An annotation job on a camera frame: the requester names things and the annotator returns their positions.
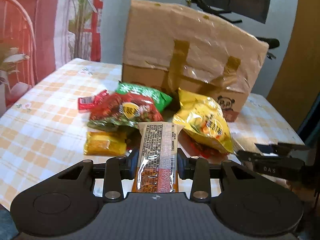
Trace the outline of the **pink red curtain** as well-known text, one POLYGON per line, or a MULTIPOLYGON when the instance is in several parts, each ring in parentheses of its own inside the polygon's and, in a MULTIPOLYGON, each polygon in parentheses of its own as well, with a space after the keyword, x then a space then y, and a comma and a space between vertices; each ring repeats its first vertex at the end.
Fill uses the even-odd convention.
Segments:
POLYGON ((17 0, 29 14, 36 41, 37 84, 72 59, 68 53, 65 0, 17 0))

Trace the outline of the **brown paper bag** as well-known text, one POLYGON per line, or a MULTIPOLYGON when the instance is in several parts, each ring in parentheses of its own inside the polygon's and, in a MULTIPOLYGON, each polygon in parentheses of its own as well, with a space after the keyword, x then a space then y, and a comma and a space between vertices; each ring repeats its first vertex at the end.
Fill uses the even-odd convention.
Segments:
POLYGON ((122 81, 206 95, 228 122, 241 112, 268 44, 235 25, 180 4, 132 0, 122 81))

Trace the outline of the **red snack bag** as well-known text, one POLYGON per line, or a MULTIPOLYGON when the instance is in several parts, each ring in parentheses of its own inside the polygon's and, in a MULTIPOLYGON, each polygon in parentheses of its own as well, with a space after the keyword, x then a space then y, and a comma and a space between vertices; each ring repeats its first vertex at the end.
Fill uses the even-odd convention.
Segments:
POLYGON ((113 93, 90 110, 87 126, 111 132, 121 126, 138 128, 140 122, 158 121, 163 121, 163 117, 152 98, 134 93, 113 93))

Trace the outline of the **small red sachet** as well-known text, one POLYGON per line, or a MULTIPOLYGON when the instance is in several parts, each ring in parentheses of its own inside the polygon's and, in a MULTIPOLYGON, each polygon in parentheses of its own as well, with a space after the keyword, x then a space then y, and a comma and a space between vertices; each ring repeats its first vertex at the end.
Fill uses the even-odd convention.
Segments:
POLYGON ((101 101, 108 97, 109 93, 107 90, 103 90, 97 95, 87 96, 83 98, 78 98, 78 111, 79 112, 89 112, 95 106, 101 103, 101 101))

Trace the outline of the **tall green bamboo plant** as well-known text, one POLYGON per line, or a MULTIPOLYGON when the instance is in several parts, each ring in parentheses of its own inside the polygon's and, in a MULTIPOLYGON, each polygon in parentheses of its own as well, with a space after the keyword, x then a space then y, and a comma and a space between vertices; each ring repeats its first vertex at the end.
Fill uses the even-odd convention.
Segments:
POLYGON ((66 34, 71 59, 101 60, 103 0, 65 0, 66 34))

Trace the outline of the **checkered yellow tablecloth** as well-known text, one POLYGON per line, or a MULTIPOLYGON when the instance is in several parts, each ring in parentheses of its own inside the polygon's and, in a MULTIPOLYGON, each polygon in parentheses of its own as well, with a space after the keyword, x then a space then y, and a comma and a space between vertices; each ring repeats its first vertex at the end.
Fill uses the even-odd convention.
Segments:
MULTIPOLYGON (((74 59, 21 97, 1 117, 1 205, 10 209, 25 189, 84 159, 88 113, 78 112, 78 98, 112 92, 122 66, 74 59)), ((232 135, 258 144, 302 139, 262 96, 250 94, 232 135)))

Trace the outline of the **yellow chips bag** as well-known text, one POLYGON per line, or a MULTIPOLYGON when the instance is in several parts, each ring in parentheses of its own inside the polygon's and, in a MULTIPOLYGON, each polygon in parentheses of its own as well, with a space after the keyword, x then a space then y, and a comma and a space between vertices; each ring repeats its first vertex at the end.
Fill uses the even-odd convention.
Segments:
POLYGON ((197 143, 209 146, 222 154, 233 153, 233 143, 227 121, 220 105, 211 97, 178 90, 180 110, 172 122, 197 143))

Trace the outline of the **long orange snack bar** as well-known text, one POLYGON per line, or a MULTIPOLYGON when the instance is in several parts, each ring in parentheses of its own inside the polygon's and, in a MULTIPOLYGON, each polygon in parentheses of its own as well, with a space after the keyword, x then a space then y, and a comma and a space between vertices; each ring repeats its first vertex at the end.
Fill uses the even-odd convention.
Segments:
POLYGON ((142 139, 133 192, 178 192, 178 135, 183 127, 183 125, 162 121, 138 124, 142 139))

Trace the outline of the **green snack packet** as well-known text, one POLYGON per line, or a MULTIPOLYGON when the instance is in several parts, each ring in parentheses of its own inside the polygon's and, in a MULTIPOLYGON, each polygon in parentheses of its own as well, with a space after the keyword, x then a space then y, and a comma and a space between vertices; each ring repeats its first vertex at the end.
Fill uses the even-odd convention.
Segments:
POLYGON ((160 90, 132 83, 119 82, 115 92, 119 94, 133 93, 150 97, 159 112, 162 112, 172 102, 172 97, 160 90))

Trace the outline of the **small yellow cake packet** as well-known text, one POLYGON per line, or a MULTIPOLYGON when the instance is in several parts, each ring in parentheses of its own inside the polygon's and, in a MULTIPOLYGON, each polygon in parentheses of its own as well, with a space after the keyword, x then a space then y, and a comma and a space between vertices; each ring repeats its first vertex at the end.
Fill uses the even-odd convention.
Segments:
POLYGON ((84 155, 123 156, 126 147, 126 134, 123 132, 87 132, 84 155))

